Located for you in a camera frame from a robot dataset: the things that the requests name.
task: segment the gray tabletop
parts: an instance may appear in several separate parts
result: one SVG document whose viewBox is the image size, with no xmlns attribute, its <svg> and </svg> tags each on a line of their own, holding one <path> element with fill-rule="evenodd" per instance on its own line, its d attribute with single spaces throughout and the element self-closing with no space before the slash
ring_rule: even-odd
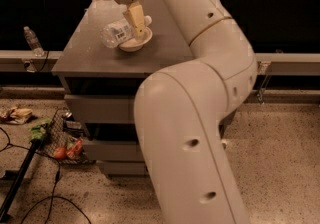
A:
<svg viewBox="0 0 320 224">
<path fill-rule="evenodd" d="M 101 29 L 123 18 L 125 6 L 113 0 L 92 2 L 57 61 L 53 73 L 86 77 L 145 77 L 163 67 L 192 59 L 172 16 L 162 0 L 141 0 L 145 15 L 152 17 L 152 39 L 139 51 L 105 47 Z"/>
</svg>

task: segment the robotic arm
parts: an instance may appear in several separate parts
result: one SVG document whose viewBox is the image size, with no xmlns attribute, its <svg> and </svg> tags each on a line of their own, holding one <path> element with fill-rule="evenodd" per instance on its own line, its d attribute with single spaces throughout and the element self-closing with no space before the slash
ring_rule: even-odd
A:
<svg viewBox="0 0 320 224">
<path fill-rule="evenodd" d="M 254 52 L 219 0 L 163 1 L 194 55 L 149 76 L 135 98 L 136 130 L 164 218 L 247 224 L 218 126 L 254 85 Z"/>
</svg>

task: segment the plastic bottle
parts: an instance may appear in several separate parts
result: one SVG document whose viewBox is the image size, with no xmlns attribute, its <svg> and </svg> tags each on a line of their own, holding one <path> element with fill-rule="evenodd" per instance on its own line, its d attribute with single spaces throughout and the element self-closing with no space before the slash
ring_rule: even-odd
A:
<svg viewBox="0 0 320 224">
<path fill-rule="evenodd" d="M 36 33 L 34 33 L 34 31 L 32 31 L 28 26 L 25 26 L 23 29 L 24 29 L 24 37 L 27 40 L 34 55 L 36 57 L 43 57 L 44 51 L 43 51 L 42 46 L 37 38 Z"/>
<path fill-rule="evenodd" d="M 145 16 L 144 22 L 146 26 L 150 25 L 152 22 L 151 17 Z M 106 25 L 101 31 L 102 42 L 108 48 L 115 48 L 133 37 L 132 27 L 124 18 Z"/>
</svg>

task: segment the black wire basket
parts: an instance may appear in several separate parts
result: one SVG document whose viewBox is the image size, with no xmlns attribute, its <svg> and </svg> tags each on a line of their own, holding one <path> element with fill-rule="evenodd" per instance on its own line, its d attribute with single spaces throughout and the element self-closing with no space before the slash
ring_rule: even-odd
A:
<svg viewBox="0 0 320 224">
<path fill-rule="evenodd" d="M 52 119 L 50 139 L 48 143 L 44 145 L 42 151 L 51 157 L 54 157 L 54 152 L 58 147 L 66 147 L 68 141 L 83 139 L 85 140 L 84 131 L 79 128 L 70 128 L 68 122 L 75 123 L 74 121 L 68 121 L 66 116 L 70 113 L 68 109 L 58 109 Z M 58 160 L 60 164 L 92 164 L 94 161 L 90 161 L 85 152 L 82 152 L 75 159 L 63 159 Z"/>
</svg>

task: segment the speckled floor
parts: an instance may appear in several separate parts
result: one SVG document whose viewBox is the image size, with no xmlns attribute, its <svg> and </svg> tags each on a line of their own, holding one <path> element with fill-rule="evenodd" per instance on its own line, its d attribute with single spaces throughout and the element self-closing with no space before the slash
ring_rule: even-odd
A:
<svg viewBox="0 0 320 224">
<path fill-rule="evenodd" d="M 3 90 L 0 109 L 20 105 L 39 118 L 65 107 L 62 93 Z M 308 104 L 299 100 L 243 104 L 228 126 L 227 155 L 253 224 L 320 223 L 320 95 Z M 14 144 L 28 146 L 27 125 L 1 124 Z M 0 148 L 6 144 L 0 133 Z M 0 154 L 0 167 L 17 169 L 26 152 Z M 10 208 L 8 223 L 21 223 L 37 201 L 50 196 L 56 165 L 36 156 Z M 0 203 L 9 189 L 0 183 Z M 72 200 L 95 224 L 164 223 L 148 177 L 102 175 L 94 164 L 64 166 L 56 195 Z M 49 200 L 37 206 L 24 223 L 45 223 Z M 72 205 L 55 199 L 48 223 L 88 223 Z"/>
</svg>

